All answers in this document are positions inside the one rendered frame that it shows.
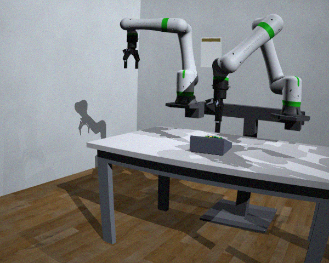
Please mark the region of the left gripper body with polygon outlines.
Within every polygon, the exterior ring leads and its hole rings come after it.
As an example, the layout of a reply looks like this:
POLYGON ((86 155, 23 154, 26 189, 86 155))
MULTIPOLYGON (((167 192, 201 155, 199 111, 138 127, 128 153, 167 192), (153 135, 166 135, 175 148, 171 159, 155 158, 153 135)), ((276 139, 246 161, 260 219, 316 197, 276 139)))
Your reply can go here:
MULTIPOLYGON (((219 108, 220 108, 220 103, 223 102, 223 99, 226 99, 226 90, 221 90, 221 89, 214 89, 214 98, 217 98, 219 100, 219 108)), ((217 103, 216 100, 216 103, 217 103)))

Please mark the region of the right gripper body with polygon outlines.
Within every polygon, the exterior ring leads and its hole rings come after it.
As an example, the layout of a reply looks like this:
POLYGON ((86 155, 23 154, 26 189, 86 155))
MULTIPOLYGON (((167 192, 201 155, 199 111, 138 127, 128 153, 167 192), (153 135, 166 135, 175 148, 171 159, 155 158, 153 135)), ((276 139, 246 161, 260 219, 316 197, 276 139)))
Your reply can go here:
POLYGON ((136 42, 128 42, 127 48, 129 49, 129 53, 137 48, 137 43, 136 42))

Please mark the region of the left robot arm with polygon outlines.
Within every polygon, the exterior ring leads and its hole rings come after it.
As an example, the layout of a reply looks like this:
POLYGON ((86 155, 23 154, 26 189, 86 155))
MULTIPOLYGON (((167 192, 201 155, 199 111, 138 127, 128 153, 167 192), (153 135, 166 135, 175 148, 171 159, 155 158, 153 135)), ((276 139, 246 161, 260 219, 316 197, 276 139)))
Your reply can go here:
POLYGON ((262 51, 270 90, 282 95, 281 115, 301 117, 302 80, 296 76, 284 76, 273 44, 273 37, 283 29, 283 20, 276 14, 257 18, 252 22, 252 32, 234 49, 212 64, 213 89, 228 90, 229 74, 259 47, 262 51), (228 74, 227 74, 228 73, 228 74))

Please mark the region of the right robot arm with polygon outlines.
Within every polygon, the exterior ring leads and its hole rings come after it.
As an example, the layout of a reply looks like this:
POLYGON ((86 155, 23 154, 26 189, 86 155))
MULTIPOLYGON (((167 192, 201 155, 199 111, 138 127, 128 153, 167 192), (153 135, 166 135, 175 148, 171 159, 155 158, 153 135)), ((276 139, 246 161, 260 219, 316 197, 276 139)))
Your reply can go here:
POLYGON ((198 75, 192 48, 191 26, 180 18, 124 18, 120 22, 120 27, 123 30, 127 30, 127 42, 138 42, 139 30, 177 33, 181 51, 182 70, 177 72, 177 98, 175 104, 197 104, 196 97, 194 96, 194 82, 195 85, 198 83, 198 75))

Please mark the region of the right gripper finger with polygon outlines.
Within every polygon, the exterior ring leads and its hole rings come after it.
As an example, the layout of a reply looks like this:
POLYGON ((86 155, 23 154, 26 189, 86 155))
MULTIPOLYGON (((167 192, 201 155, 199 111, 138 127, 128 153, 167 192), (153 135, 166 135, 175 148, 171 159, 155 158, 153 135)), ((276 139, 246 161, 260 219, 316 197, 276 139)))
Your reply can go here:
POLYGON ((133 50, 129 53, 128 52, 129 49, 126 49, 124 56, 123 56, 123 60, 124 60, 124 68, 127 68, 127 59, 129 58, 129 56, 131 55, 131 53, 133 52, 133 50))
POLYGON ((138 54, 138 50, 134 50, 134 58, 135 58, 135 60, 136 60, 136 62, 135 62, 135 69, 138 69, 138 62, 139 62, 139 60, 140 60, 140 58, 139 58, 139 54, 138 54))

